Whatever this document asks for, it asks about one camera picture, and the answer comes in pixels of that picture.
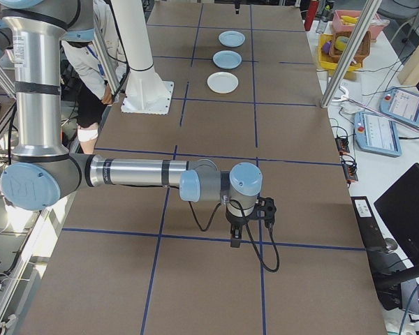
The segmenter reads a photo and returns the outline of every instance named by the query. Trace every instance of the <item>light blue plate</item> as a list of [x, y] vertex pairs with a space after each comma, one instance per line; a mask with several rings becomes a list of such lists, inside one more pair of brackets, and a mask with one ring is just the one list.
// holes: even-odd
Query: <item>light blue plate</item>
[[219, 68], [231, 70], [233, 68], [237, 68], [241, 64], [242, 57], [237, 52], [224, 50], [214, 54], [214, 56], [212, 57], [212, 61]]
[[239, 47], [245, 42], [245, 36], [238, 31], [224, 31], [219, 35], [219, 42], [226, 47]]

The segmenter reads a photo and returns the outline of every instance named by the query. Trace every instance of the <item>red cylinder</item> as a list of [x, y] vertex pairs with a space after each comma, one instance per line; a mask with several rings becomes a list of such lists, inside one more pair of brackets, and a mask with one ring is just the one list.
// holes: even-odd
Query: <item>red cylinder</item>
[[318, 0], [310, 1], [309, 9], [307, 10], [306, 21], [304, 22], [304, 28], [306, 31], [309, 31], [312, 27], [312, 22], [314, 21], [319, 3], [320, 1]]

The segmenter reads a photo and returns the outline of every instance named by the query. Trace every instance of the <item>white table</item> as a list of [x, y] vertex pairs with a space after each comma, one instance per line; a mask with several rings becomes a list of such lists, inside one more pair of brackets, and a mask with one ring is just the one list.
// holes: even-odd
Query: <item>white table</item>
[[[327, 71], [323, 71], [318, 63], [317, 46], [319, 34], [315, 33], [317, 24], [317, 21], [313, 23], [311, 31], [307, 33], [307, 39], [314, 56], [314, 63], [318, 64], [319, 67], [320, 72], [318, 72], [318, 78], [320, 81], [321, 89], [324, 91], [328, 81], [329, 73]], [[326, 33], [330, 34], [330, 27], [328, 27]], [[397, 55], [391, 47], [391, 44], [385, 35], [381, 33], [378, 36], [377, 41], [372, 43], [370, 55], [365, 59], [364, 67], [362, 70], [376, 70], [385, 68], [391, 64], [394, 64], [397, 60]], [[393, 68], [400, 71], [403, 66], [399, 67], [399, 65], [400, 63], [396, 64]], [[384, 91], [390, 79], [391, 81], [389, 87], [400, 87], [401, 84], [397, 79], [397, 74], [392, 76], [393, 73], [394, 71], [390, 70], [389, 68], [376, 72], [349, 73], [346, 76], [348, 79], [344, 80], [344, 84], [349, 88], [350, 96], [352, 98], [362, 101], [372, 108], [378, 108], [378, 104], [382, 98], [382, 93], [376, 94], [374, 97], [363, 95], [371, 94], [376, 91]], [[418, 92], [415, 87], [408, 88], [408, 90]], [[339, 103], [331, 103], [328, 108], [329, 116], [333, 119], [336, 119], [339, 122], [339, 125], [345, 128], [348, 131], [348, 134], [351, 135], [353, 133], [353, 125], [339, 115], [340, 108], [341, 107]], [[348, 117], [350, 120], [353, 120], [353, 115], [346, 114], [346, 117]], [[332, 125], [337, 125], [334, 120], [332, 120]], [[398, 126], [397, 130], [399, 131], [399, 136], [419, 136], [419, 134], [401, 126]], [[377, 210], [374, 207], [374, 201], [376, 201], [382, 195], [382, 193], [384, 193], [414, 163], [419, 163], [419, 140], [401, 140], [401, 147], [402, 156], [399, 158], [391, 158], [361, 151], [358, 146], [355, 145], [355, 159], [358, 164], [359, 182], [351, 184], [349, 193], [351, 196], [367, 196], [369, 203], [371, 204], [372, 211], [374, 212], [384, 237], [392, 237], [392, 235], [383, 223], [382, 219], [378, 216]], [[396, 252], [401, 259], [406, 258], [406, 255], [402, 249], [398, 248]], [[407, 267], [412, 266], [409, 260], [404, 261], [404, 264]], [[389, 312], [383, 310], [383, 312], [386, 320], [395, 319], [396, 321], [400, 322], [400, 319], [403, 316], [403, 311], [401, 310], [393, 310]], [[419, 322], [415, 323], [415, 328], [416, 330], [419, 330]]]

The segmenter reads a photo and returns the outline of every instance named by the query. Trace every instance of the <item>white plate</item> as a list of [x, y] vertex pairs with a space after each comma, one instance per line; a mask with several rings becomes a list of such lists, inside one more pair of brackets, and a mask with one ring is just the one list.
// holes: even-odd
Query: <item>white plate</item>
[[219, 68], [231, 70], [233, 68], [237, 68], [242, 63], [242, 57], [237, 52], [224, 50], [214, 54], [212, 61]]
[[245, 36], [238, 31], [224, 31], [219, 35], [219, 41], [226, 47], [239, 47], [245, 42]]
[[207, 80], [210, 89], [216, 93], [233, 92], [239, 84], [235, 75], [228, 72], [216, 72], [208, 77]]

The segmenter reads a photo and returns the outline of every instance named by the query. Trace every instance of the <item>pink container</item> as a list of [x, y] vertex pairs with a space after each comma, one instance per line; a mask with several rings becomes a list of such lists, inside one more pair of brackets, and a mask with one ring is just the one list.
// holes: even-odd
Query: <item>pink container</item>
[[[332, 19], [332, 28], [334, 31], [352, 31], [355, 25], [345, 25], [341, 23], [341, 16], [351, 16], [351, 17], [358, 17], [361, 14], [361, 10], [336, 10], [334, 13], [334, 18]], [[371, 32], [371, 39], [376, 40], [377, 36], [382, 32], [384, 26], [369, 26], [369, 31]]]

